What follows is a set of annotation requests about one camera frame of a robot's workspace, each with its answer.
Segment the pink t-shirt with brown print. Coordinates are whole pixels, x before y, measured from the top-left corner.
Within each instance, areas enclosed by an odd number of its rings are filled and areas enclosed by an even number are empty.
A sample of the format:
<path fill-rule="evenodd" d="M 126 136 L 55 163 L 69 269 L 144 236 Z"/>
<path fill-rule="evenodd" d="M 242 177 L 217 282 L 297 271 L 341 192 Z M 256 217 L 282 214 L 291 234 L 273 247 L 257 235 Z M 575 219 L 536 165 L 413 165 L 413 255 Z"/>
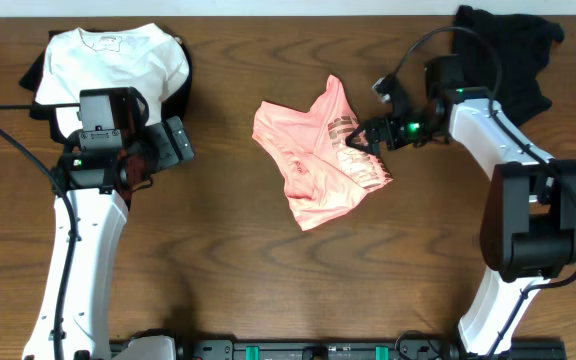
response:
<path fill-rule="evenodd" d="M 393 180 L 377 156 L 346 145 L 358 125 L 333 75 L 306 112 L 266 101 L 257 109 L 252 138 L 284 178 L 284 194 L 301 230 L 349 213 Z"/>

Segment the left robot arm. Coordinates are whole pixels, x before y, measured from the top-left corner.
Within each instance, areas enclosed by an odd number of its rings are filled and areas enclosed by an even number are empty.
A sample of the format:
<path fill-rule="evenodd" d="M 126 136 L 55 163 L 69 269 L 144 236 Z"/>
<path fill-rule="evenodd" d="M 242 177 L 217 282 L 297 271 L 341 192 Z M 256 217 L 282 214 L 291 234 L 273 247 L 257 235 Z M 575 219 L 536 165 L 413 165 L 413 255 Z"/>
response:
<path fill-rule="evenodd" d="M 157 359 L 176 356 L 156 336 L 124 350 L 111 346 L 108 309 L 117 245 L 132 196 L 156 173 L 193 159 L 181 119 L 149 124 L 149 106 L 133 87 L 83 90 L 81 129 L 66 140 L 51 174 L 55 237 L 39 317 L 25 359 Z"/>

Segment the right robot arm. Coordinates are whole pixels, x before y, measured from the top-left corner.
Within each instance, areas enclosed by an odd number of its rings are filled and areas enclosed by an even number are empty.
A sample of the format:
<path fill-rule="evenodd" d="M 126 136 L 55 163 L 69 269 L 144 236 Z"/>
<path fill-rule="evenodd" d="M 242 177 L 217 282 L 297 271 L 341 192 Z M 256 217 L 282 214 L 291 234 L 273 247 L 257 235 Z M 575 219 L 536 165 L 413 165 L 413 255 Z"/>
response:
<path fill-rule="evenodd" d="M 415 110 L 395 74 L 374 90 L 391 112 L 357 126 L 347 146 L 423 146 L 437 136 L 469 151 L 490 187 L 479 232 L 486 269 L 442 359 L 562 359 L 559 343 L 518 344 L 512 334 L 538 292 L 576 280 L 576 161 L 557 160 L 529 141 L 486 87 L 468 86 L 457 56 L 428 61 L 427 106 Z"/>

